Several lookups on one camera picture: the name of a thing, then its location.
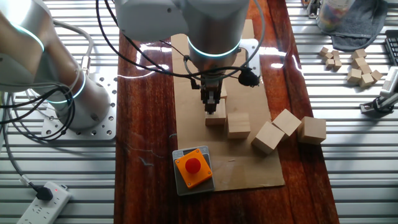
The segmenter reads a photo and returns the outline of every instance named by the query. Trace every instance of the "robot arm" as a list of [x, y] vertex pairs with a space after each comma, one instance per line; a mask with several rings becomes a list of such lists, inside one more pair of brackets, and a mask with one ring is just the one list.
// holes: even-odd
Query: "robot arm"
[[[249, 0], [115, 0], [115, 5], [124, 35], [150, 41], [186, 34], [190, 60], [199, 71], [205, 71], [234, 63]], [[220, 102], [222, 80], [201, 78], [205, 80], [201, 82], [201, 99], [212, 114]]]
[[[90, 128], [102, 121], [110, 107], [108, 93], [85, 75], [62, 44], [42, 0], [0, 1], [0, 30], [1, 91], [23, 91], [32, 83], [63, 83], [72, 88], [76, 104], [70, 128]], [[50, 89], [34, 88], [41, 95]], [[64, 95], [52, 95], [49, 103], [61, 122], [67, 122]]]

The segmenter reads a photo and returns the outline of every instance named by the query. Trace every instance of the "mounting plate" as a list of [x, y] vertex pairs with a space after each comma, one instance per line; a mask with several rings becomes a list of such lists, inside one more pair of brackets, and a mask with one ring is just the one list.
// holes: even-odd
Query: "mounting plate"
[[175, 183], [177, 186], [177, 194], [179, 196], [184, 196], [184, 195], [190, 195], [190, 194], [198, 194], [202, 192], [210, 192], [215, 190], [215, 185], [214, 185], [214, 178], [210, 178], [203, 183], [197, 185], [196, 187], [189, 189], [187, 185], [184, 182], [184, 179], [182, 178], [182, 175], [180, 171], [177, 168], [177, 165], [175, 165], [175, 161], [184, 155], [199, 149], [200, 152], [203, 154], [203, 157], [205, 158], [207, 164], [209, 165], [211, 171], [213, 169], [211, 168], [211, 162], [210, 162], [210, 154], [209, 154], [209, 148], [207, 146], [200, 146], [200, 147], [193, 147], [190, 149], [180, 149], [173, 151], [172, 156], [173, 156], [173, 165], [174, 165], [174, 174], [175, 174]]
[[[118, 76], [117, 75], [103, 75], [99, 73], [92, 73], [89, 75], [89, 78], [94, 82], [97, 82], [104, 86], [105, 90], [108, 92], [109, 97], [111, 99], [111, 105], [109, 107], [108, 114], [105, 119], [100, 122], [100, 124], [81, 131], [74, 131], [71, 129], [67, 130], [67, 133], [58, 138], [58, 140], [84, 140], [84, 141], [98, 141], [98, 140], [112, 140], [116, 136], [116, 108], [118, 104]], [[47, 109], [46, 113], [49, 116], [57, 117], [54, 110]], [[62, 123], [49, 118], [44, 119], [42, 136], [48, 136], [51, 133], [54, 133], [62, 127]]]

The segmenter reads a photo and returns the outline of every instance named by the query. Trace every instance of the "wooden cube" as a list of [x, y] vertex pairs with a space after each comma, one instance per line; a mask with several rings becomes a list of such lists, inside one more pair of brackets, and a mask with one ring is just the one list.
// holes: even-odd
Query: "wooden cube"
[[205, 112], [206, 126], [224, 125], [226, 120], [225, 99], [220, 99], [217, 109], [213, 114]]
[[339, 53], [339, 51], [338, 50], [332, 50], [331, 51], [331, 54], [333, 55], [333, 56], [339, 56], [340, 55], [340, 53]]
[[326, 139], [326, 120], [304, 117], [298, 127], [298, 141], [320, 144]]
[[371, 67], [368, 64], [359, 66], [359, 69], [362, 71], [362, 74], [372, 73]]
[[333, 58], [333, 55], [332, 55], [331, 53], [326, 53], [325, 56], [324, 56], [323, 58], [324, 58], [325, 60], [332, 59], [332, 58]]
[[335, 61], [333, 59], [326, 60], [326, 68], [332, 69], [335, 66]]
[[319, 55], [321, 55], [323, 57], [328, 53], [328, 51], [329, 51], [329, 49], [327, 49], [326, 47], [323, 47], [322, 50], [319, 52]]
[[360, 66], [367, 65], [367, 64], [368, 63], [366, 63], [365, 58], [356, 58], [351, 63], [353, 68], [359, 68]]
[[334, 71], [338, 71], [341, 68], [342, 64], [340, 60], [335, 60], [335, 66], [333, 66]]
[[353, 68], [348, 73], [347, 82], [357, 83], [361, 80], [361, 78], [362, 78], [362, 71]]
[[366, 58], [366, 56], [368, 56], [368, 55], [366, 54], [366, 52], [365, 52], [364, 49], [358, 49], [358, 50], [356, 50], [356, 51], [352, 54], [351, 57], [352, 57], [353, 59], [356, 59], [356, 58], [360, 58], [360, 57]]
[[246, 139], [250, 134], [250, 120], [248, 113], [229, 113], [227, 115], [228, 138]]
[[226, 88], [225, 88], [225, 83], [223, 83], [223, 85], [221, 86], [221, 96], [220, 99], [224, 99], [226, 100]]
[[293, 132], [299, 127], [301, 121], [296, 118], [289, 110], [284, 109], [278, 117], [272, 122], [272, 124], [283, 131], [284, 137], [282, 140], [290, 137]]
[[372, 85], [373, 81], [374, 81], [374, 79], [372, 78], [372, 75], [370, 73], [364, 74], [364, 75], [362, 75], [361, 80], [359, 81], [359, 85], [360, 85], [360, 87], [364, 88], [369, 85]]
[[375, 70], [374, 72], [371, 73], [372, 78], [374, 79], [373, 84], [375, 84], [377, 81], [379, 81], [382, 77], [383, 74], [381, 74], [379, 71]]
[[251, 144], [266, 154], [270, 154], [274, 151], [284, 134], [283, 131], [270, 124], [270, 122], [266, 122]]

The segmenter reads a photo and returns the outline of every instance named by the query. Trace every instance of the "cable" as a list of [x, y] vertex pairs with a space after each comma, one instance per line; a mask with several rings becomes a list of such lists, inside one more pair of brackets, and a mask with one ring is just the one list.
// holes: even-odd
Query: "cable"
[[179, 51], [177, 48], [175, 48], [172, 44], [167, 43], [166, 41], [160, 40], [159, 42], [169, 45], [171, 48], [173, 48], [174, 50], [176, 50], [180, 55], [182, 55], [183, 57], [186, 57], [186, 55], [184, 55], [183, 53], [181, 53], [181, 51]]
[[148, 67], [146, 67], [146, 66], [139, 65], [139, 64], [137, 64], [137, 63], [135, 63], [135, 62], [129, 60], [129, 59], [126, 58], [125, 56], [123, 56], [120, 52], [118, 52], [118, 51], [113, 47], [113, 45], [111, 44], [111, 42], [109, 41], [109, 39], [107, 38], [107, 36], [106, 36], [106, 34], [105, 34], [105, 32], [104, 32], [103, 26], [102, 26], [101, 18], [100, 18], [99, 0], [96, 0], [96, 15], [97, 15], [97, 20], [98, 20], [99, 28], [101, 29], [101, 33], [102, 33], [102, 35], [103, 35], [105, 41], [106, 41], [107, 44], [109, 45], [109, 47], [110, 47], [119, 57], [121, 57], [123, 60], [125, 60], [125, 61], [127, 61], [127, 62], [129, 62], [129, 63], [131, 63], [131, 64], [133, 64], [133, 65], [135, 65], [135, 66], [137, 66], [137, 67], [140, 67], [140, 68], [143, 68], [143, 69], [152, 71], [152, 72], [162, 73], [162, 74], [165, 74], [165, 75], [171, 75], [171, 76], [180, 77], [180, 78], [197, 77], [197, 76], [199, 76], [199, 75], [206, 75], [206, 74], [209, 74], [209, 73], [215, 73], [215, 72], [219, 72], [219, 71], [222, 71], [222, 70], [235, 70], [235, 69], [236, 69], [236, 70], [240, 70], [240, 71], [247, 71], [247, 70], [250, 70], [250, 68], [242, 68], [242, 67], [221, 67], [221, 68], [214, 68], [214, 69], [207, 70], [207, 71], [196, 72], [196, 73], [193, 73], [193, 74], [191, 74], [191, 75], [189, 75], [189, 74], [188, 74], [188, 75], [181, 75], [181, 74], [176, 74], [176, 73], [173, 73], [173, 72], [170, 72], [170, 71], [160, 71], [160, 70], [157, 70], [157, 69], [148, 68]]
[[[6, 104], [7, 104], [7, 105], [8, 105], [8, 103], [9, 103], [10, 97], [11, 97], [10, 95], [7, 97], [7, 101], [6, 101]], [[3, 111], [3, 117], [2, 117], [2, 120], [3, 120], [3, 121], [6, 119], [6, 116], [7, 116], [7, 115], [6, 115], [6, 110], [7, 110], [7, 109], [4, 109], [4, 111]], [[48, 189], [48, 188], [46, 188], [46, 187], [44, 187], [44, 186], [43, 186], [43, 187], [38, 187], [38, 186], [34, 185], [34, 184], [22, 173], [22, 171], [20, 170], [19, 166], [18, 166], [18, 165], [16, 164], [16, 162], [15, 162], [14, 156], [13, 156], [12, 153], [11, 153], [11, 148], [10, 148], [9, 143], [8, 143], [8, 135], [7, 135], [6, 129], [4, 128], [4, 125], [1, 126], [0, 130], [2, 131], [3, 136], [4, 136], [4, 144], [5, 144], [5, 147], [6, 147], [6, 151], [7, 151], [8, 158], [9, 158], [9, 160], [10, 160], [12, 166], [13, 166], [14, 169], [16, 170], [16, 172], [21, 176], [21, 180], [23, 180], [27, 185], [31, 186], [31, 187], [37, 192], [36, 197], [37, 197], [39, 200], [51, 200], [51, 199], [53, 198], [53, 195], [52, 195], [50, 189]]]
[[68, 30], [72, 30], [72, 31], [74, 31], [74, 32], [76, 32], [78, 34], [83, 35], [88, 40], [88, 49], [87, 49], [87, 52], [86, 52], [85, 56], [87, 56], [87, 57], [90, 56], [91, 51], [93, 51], [94, 40], [86, 31], [82, 30], [79, 27], [72, 26], [70, 24], [67, 24], [67, 23], [64, 23], [64, 22], [61, 22], [61, 21], [56, 21], [55, 19], [53, 19], [53, 23], [55, 25], [58, 25], [60, 27], [66, 28]]
[[[118, 22], [117, 22], [117, 19], [116, 19], [116, 17], [114, 16], [114, 14], [113, 14], [113, 11], [112, 11], [112, 9], [110, 8], [110, 6], [109, 6], [109, 3], [108, 3], [108, 0], [104, 0], [105, 1], [105, 4], [106, 4], [106, 7], [107, 7], [107, 9], [108, 9], [108, 11], [109, 11], [109, 13], [111, 14], [111, 17], [113, 18], [113, 20], [114, 20], [114, 22], [116, 23], [116, 25], [118, 25]], [[259, 44], [257, 45], [257, 47], [256, 47], [256, 49], [254, 50], [254, 52], [253, 52], [253, 54], [251, 54], [251, 56], [241, 65], [241, 67], [240, 68], [244, 68], [252, 59], [253, 59], [253, 57], [257, 54], [257, 52], [259, 51], [259, 49], [260, 49], [260, 47], [261, 47], [261, 44], [262, 44], [262, 42], [264, 41], [264, 37], [265, 37], [265, 31], [266, 31], [266, 21], [265, 21], [265, 18], [264, 18], [264, 13], [263, 13], [263, 11], [262, 11], [262, 9], [261, 9], [261, 6], [260, 6], [260, 4], [258, 3], [258, 1], [257, 0], [253, 0], [254, 1], [254, 3], [256, 4], [256, 6], [257, 6], [257, 9], [259, 10], [259, 13], [260, 13], [260, 17], [261, 17], [261, 22], [262, 22], [262, 34], [261, 34], [261, 38], [260, 38], [260, 41], [259, 41]], [[96, 7], [98, 8], [98, 3], [99, 3], [99, 0], [96, 0]], [[97, 19], [99, 20], [98, 22], [99, 22], [99, 26], [100, 26], [100, 28], [101, 28], [101, 26], [102, 26], [102, 24], [100, 23], [100, 19], [99, 19], [99, 10], [97, 9]], [[153, 61], [151, 61], [150, 59], [148, 59], [147, 57], [146, 57], [146, 55], [144, 54], [144, 53], [142, 53], [139, 49], [138, 49], [138, 47], [134, 44], [134, 43], [132, 43], [131, 41], [130, 41], [130, 43], [133, 45], [133, 47], [136, 49], [136, 50], [138, 50], [149, 62], [151, 62], [152, 64], [154, 64], [154, 65], [156, 65]], [[229, 74], [227, 74], [227, 75], [224, 75], [224, 76], [221, 76], [221, 77], [218, 77], [218, 78], [212, 78], [212, 79], [209, 79], [209, 80], [211, 80], [211, 81], [217, 81], [217, 80], [222, 80], [222, 79], [224, 79], [224, 78], [228, 78], [228, 77], [230, 77], [230, 76], [232, 76], [233, 74], [235, 74], [236, 72], [238, 72], [240, 69], [236, 69], [237, 67], [235, 67], [235, 68], [230, 68], [230, 70], [232, 69], [235, 69], [235, 71], [233, 71], [233, 72], [231, 72], [231, 73], [229, 73]], [[205, 71], [204, 72], [204, 74], [205, 73], [211, 73], [211, 71], [213, 71], [213, 70], [209, 70], [209, 71]]]
[[[30, 94], [29, 94], [29, 92], [27, 91], [27, 90], [25, 90], [25, 94], [26, 94], [26, 96], [27, 96], [27, 98], [29, 99], [29, 100], [32, 100], [32, 98], [30, 97]], [[55, 109], [53, 109], [53, 108], [49, 108], [48, 106], [46, 106], [46, 108], [47, 109], [49, 109], [49, 110], [54, 110], [55, 111]], [[60, 119], [60, 118], [54, 118], [54, 117], [51, 117], [51, 116], [49, 116], [49, 115], [47, 115], [46, 113], [44, 113], [43, 111], [41, 111], [40, 109], [38, 109], [37, 108], [37, 112], [39, 112], [40, 114], [42, 114], [43, 116], [45, 116], [46, 118], [51, 118], [51, 119]]]

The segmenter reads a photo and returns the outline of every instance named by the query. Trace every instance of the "wooden table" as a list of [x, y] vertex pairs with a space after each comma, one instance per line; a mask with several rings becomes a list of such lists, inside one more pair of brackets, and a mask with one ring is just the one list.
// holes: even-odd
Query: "wooden table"
[[[260, 0], [260, 4], [267, 22], [262, 46], [287, 52], [285, 58], [261, 55], [272, 119], [285, 108], [299, 119], [312, 116], [286, 3]], [[248, 19], [253, 20], [257, 39], [258, 15], [251, 2]], [[168, 46], [160, 42], [148, 46], [150, 58], [171, 67], [171, 52], [160, 51]], [[137, 60], [125, 38], [120, 38], [119, 48]], [[143, 58], [140, 61], [150, 65]], [[119, 60], [119, 74], [137, 77], [148, 72]], [[173, 78], [160, 74], [120, 78], [118, 91], [115, 223], [338, 223], [321, 147], [300, 144], [295, 134], [279, 144], [286, 186], [177, 196]]]

